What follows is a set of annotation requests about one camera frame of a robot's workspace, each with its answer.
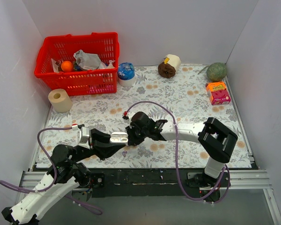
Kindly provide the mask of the blue white wipes tub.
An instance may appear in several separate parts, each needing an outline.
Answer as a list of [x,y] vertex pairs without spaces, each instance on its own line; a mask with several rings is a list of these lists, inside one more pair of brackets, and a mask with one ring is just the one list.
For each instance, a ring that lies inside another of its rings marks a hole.
[[123,87],[130,87],[135,83],[135,69],[132,63],[124,62],[118,66],[118,82]]

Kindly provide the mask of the floral table mat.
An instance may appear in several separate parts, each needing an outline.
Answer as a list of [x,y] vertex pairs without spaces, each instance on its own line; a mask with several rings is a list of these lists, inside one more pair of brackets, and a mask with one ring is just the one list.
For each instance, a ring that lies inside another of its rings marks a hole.
[[[175,120],[178,124],[199,123],[215,117],[238,135],[229,168],[249,168],[250,150],[234,105],[211,105],[205,88],[207,78],[203,72],[198,74],[200,70],[201,66],[182,65],[173,78],[166,79],[158,74],[156,66],[136,67],[135,83],[130,87],[118,86],[114,94],[72,97],[69,112],[51,112],[36,168],[50,167],[48,155],[56,145],[77,144],[77,133],[68,129],[72,124],[84,124],[108,134],[124,131],[125,110],[142,111],[154,120]],[[157,142],[148,138],[139,146],[125,147],[106,160],[91,156],[83,163],[90,168],[202,168],[208,158],[198,143],[180,141],[179,149],[175,150],[174,141]]]

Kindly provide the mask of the orange fruit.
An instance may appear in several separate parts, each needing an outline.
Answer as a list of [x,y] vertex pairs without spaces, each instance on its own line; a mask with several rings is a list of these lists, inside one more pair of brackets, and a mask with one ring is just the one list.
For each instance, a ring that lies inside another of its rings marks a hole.
[[60,67],[61,70],[65,73],[72,72],[74,69],[73,63],[71,61],[63,61]]

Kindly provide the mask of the crumpled grey plastic bag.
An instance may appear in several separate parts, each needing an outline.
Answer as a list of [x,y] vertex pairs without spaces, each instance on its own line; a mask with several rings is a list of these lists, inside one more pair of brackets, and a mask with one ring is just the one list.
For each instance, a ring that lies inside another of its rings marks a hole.
[[85,53],[83,50],[79,50],[73,54],[77,65],[82,70],[97,70],[106,69],[107,66],[99,58],[98,54]]

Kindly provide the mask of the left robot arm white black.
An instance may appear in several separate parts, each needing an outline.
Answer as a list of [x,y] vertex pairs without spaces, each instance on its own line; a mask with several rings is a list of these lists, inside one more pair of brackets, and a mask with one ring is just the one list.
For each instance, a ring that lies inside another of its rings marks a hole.
[[128,144],[128,134],[106,134],[84,125],[73,124],[78,132],[76,146],[59,144],[48,157],[51,167],[33,189],[17,187],[0,180],[0,184],[26,196],[12,207],[2,210],[5,220],[13,225],[37,225],[45,213],[75,188],[100,186],[104,175],[91,172],[81,161],[93,155],[101,160],[113,156]]

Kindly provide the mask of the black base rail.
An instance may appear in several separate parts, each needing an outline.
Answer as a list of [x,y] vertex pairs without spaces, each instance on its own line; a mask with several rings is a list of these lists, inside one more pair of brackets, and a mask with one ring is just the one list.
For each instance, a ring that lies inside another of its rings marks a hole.
[[87,198],[120,196],[183,196],[185,192],[199,198],[215,188],[215,196],[223,196],[228,190],[257,190],[272,187],[267,171],[257,169],[230,169],[221,182],[207,182],[202,179],[203,169],[182,168],[180,177],[172,168],[101,168],[90,170],[92,182],[85,187],[74,187],[67,194],[79,192]]

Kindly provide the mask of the brown cream towel roll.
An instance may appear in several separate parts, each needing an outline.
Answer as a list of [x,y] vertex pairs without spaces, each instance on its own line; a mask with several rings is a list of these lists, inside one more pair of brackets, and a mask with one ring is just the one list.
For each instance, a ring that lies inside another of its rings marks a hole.
[[158,65],[158,74],[163,78],[170,79],[176,75],[180,65],[181,60],[178,56],[167,54]]

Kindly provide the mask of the red plastic shopping basket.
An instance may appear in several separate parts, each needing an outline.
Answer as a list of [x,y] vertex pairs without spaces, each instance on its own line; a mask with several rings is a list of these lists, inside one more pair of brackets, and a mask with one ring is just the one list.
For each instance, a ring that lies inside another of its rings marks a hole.
[[[78,50],[98,54],[103,63],[112,60],[114,68],[70,73],[53,71],[53,60],[74,61],[73,54]],[[116,32],[50,36],[44,39],[39,50],[34,74],[52,90],[64,89],[69,96],[115,93],[119,55]]]

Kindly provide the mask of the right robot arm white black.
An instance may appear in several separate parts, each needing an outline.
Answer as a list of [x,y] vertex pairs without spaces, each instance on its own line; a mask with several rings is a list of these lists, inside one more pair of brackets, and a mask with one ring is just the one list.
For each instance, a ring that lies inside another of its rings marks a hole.
[[168,120],[149,118],[144,112],[127,112],[123,119],[129,121],[126,127],[128,145],[136,146],[146,138],[154,141],[182,140],[200,143],[209,154],[209,160],[204,169],[203,182],[213,186],[220,180],[220,173],[230,161],[238,136],[218,119],[209,117],[201,123],[174,124]]

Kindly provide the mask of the orange pink sponge box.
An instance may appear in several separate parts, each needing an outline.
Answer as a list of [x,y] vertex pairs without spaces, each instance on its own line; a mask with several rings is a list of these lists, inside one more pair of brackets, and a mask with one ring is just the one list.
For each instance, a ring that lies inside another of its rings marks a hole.
[[231,102],[226,84],[222,81],[207,83],[206,91],[211,105],[227,105]]

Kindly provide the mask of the white earbud charging case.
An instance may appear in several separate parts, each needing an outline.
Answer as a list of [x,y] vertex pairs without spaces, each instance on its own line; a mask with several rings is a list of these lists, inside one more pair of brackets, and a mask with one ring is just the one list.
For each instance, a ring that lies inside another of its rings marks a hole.
[[113,132],[110,135],[110,143],[128,143],[128,134],[126,132]]

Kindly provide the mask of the white pump bottle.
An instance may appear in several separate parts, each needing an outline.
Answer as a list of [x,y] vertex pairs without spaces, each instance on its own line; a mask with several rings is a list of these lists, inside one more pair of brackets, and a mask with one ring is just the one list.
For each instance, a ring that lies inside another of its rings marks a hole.
[[106,69],[114,69],[115,68],[114,65],[113,65],[114,63],[115,63],[114,60],[110,60],[108,66],[106,67]]

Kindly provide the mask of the beige paper roll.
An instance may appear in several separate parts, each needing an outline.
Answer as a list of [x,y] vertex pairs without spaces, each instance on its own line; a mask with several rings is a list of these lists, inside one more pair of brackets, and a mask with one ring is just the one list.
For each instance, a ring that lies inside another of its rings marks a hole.
[[73,103],[64,89],[52,90],[48,99],[53,109],[58,113],[66,113],[71,110]]

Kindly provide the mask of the green textured melon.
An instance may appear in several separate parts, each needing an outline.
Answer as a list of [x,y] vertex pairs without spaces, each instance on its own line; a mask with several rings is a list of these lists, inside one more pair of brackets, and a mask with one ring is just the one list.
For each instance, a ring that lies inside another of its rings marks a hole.
[[198,74],[206,71],[207,78],[212,82],[219,82],[227,76],[227,66],[222,62],[215,62],[202,68]]

